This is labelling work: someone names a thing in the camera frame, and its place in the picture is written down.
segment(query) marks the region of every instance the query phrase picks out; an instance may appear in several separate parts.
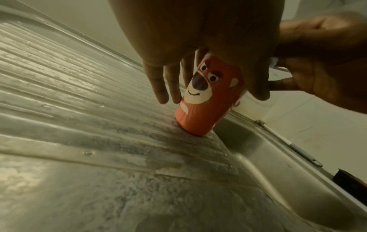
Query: cartoon eye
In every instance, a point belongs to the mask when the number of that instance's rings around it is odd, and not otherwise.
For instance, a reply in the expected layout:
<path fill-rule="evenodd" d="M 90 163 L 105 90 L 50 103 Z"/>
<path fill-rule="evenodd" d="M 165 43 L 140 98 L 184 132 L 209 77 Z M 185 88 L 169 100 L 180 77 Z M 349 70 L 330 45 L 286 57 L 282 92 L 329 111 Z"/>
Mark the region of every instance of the cartoon eye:
<path fill-rule="evenodd" d="M 219 79 L 220 79 L 220 77 L 218 77 L 218 76 L 214 75 L 213 73 L 209 73 L 209 75 L 208 75 L 208 79 L 209 79 L 211 82 L 215 82 L 215 81 L 219 80 Z"/>
<path fill-rule="evenodd" d="M 206 66 L 206 64 L 205 63 L 203 63 L 202 65 L 201 65 L 201 67 L 200 67 L 200 70 L 201 71 L 205 71 L 205 70 L 207 70 L 208 69 L 208 67 Z"/>

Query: bear ear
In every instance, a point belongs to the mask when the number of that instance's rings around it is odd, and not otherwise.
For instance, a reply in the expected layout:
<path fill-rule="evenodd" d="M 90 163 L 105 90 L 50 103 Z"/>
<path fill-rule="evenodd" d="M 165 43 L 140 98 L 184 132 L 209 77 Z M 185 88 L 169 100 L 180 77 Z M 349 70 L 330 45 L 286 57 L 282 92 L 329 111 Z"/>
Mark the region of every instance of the bear ear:
<path fill-rule="evenodd" d="M 231 84 L 229 85 L 230 88 L 235 87 L 238 84 L 237 78 L 232 78 Z"/>

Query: hand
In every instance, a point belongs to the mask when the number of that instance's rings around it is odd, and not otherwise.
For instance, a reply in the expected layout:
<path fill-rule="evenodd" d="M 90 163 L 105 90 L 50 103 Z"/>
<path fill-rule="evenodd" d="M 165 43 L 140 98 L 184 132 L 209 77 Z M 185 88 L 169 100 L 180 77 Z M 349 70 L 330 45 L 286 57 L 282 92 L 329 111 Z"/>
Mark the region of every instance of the hand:
<path fill-rule="evenodd" d="M 195 51 L 210 49 L 226 63 L 240 66 L 250 93 L 270 97 L 269 58 L 279 36 L 284 0 L 110 0 L 126 37 L 143 59 L 153 91 L 162 104 L 179 103 L 180 62 L 187 86 Z"/>
<path fill-rule="evenodd" d="M 293 77 L 270 90 L 301 90 L 367 114 L 367 21 L 356 13 L 281 23 L 277 66 Z"/>

